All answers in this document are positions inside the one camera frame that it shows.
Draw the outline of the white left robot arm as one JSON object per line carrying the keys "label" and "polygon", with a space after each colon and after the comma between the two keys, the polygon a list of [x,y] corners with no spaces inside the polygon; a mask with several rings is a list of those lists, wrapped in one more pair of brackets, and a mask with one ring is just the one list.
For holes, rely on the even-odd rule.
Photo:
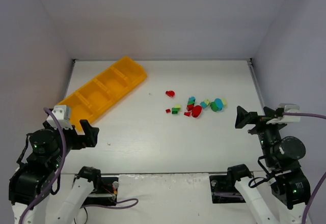
{"label": "white left robot arm", "polygon": [[15,223],[44,223],[48,196],[56,194],[52,185],[60,182],[68,153],[96,146],[99,128],[87,120],[79,123],[83,135],[77,134],[68,119],[50,115],[43,129],[26,135],[25,147],[17,159],[19,168],[9,183]]}

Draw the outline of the red lego brick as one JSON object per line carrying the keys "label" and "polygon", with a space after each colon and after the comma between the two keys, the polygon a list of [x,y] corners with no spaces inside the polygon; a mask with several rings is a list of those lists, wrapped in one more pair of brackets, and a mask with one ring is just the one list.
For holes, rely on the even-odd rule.
{"label": "red lego brick", "polygon": [[191,111],[194,108],[193,104],[188,104],[187,105],[187,111]]}

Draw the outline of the red curved lego piece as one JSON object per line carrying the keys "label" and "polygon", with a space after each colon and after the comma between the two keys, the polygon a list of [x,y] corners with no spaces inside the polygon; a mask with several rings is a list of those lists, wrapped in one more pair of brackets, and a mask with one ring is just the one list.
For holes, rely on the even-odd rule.
{"label": "red curved lego piece", "polygon": [[174,98],[175,97],[175,92],[172,90],[166,91],[166,95],[170,98]]}

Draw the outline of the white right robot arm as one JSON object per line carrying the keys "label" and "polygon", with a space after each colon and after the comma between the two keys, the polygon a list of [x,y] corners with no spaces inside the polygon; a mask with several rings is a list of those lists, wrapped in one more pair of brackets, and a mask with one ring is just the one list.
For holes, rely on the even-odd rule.
{"label": "white right robot arm", "polygon": [[[273,110],[264,107],[264,114],[237,107],[235,128],[253,125],[248,134],[257,135],[262,156],[257,163],[265,177],[253,177],[245,164],[227,169],[228,182],[240,193],[256,223],[307,223],[310,183],[299,160],[306,155],[303,142],[294,136],[280,136],[280,130],[301,120],[300,108],[295,104],[280,104]],[[275,218],[257,187],[266,183],[276,199],[279,218]]]}

